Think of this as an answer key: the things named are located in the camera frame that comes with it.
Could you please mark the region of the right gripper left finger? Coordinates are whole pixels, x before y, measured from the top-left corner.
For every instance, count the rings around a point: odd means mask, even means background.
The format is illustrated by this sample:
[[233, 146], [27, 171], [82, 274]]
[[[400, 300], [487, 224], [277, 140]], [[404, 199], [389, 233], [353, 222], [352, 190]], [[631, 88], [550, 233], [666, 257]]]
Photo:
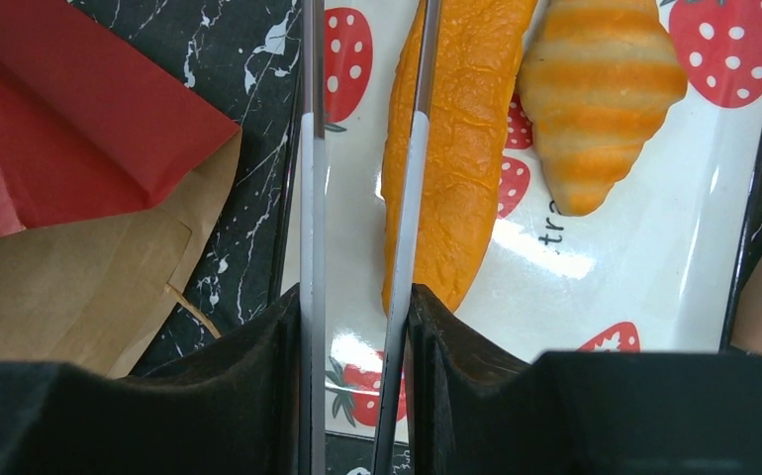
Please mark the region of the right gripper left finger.
[[142, 377], [0, 362], [0, 474], [291, 474], [299, 291]]

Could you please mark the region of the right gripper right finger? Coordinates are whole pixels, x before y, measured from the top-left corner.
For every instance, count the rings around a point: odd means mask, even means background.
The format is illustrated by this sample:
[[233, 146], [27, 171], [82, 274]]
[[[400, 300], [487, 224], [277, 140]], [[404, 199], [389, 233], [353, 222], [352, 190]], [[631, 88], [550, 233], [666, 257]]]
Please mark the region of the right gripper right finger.
[[526, 363], [414, 287], [418, 474], [762, 474], [762, 356], [546, 352]]

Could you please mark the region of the metal tongs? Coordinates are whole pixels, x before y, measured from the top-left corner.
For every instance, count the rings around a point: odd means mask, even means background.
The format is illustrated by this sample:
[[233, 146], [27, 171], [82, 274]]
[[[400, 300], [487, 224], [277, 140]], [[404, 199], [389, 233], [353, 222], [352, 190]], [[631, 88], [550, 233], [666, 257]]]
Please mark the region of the metal tongs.
[[[299, 471], [322, 474], [325, 458], [326, 184], [329, 172], [324, 120], [324, 4], [303, 4], [300, 154], [300, 446]], [[429, 109], [436, 60], [440, 4], [428, 1], [417, 74], [412, 129], [390, 285], [388, 323], [375, 432], [372, 473], [392, 471], [392, 453], [407, 318], [429, 142]]]

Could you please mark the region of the red brown paper bag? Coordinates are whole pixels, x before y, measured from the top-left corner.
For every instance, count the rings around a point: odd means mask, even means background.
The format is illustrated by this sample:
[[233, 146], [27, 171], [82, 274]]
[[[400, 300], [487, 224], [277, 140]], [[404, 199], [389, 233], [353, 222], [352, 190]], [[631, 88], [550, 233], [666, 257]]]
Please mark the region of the red brown paper bag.
[[127, 374], [180, 300], [240, 127], [64, 1], [0, 1], [0, 360]]

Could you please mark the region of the fake bread loaf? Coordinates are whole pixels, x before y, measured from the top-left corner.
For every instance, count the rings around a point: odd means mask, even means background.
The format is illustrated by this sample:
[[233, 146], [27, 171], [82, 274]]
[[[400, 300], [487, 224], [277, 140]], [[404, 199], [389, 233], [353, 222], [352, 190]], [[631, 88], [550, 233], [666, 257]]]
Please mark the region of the fake bread loaf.
[[444, 1], [439, 15], [414, 280], [456, 310], [499, 206], [508, 110], [533, 1]]
[[517, 89], [559, 212], [596, 211], [687, 86], [655, 2], [550, 2]]

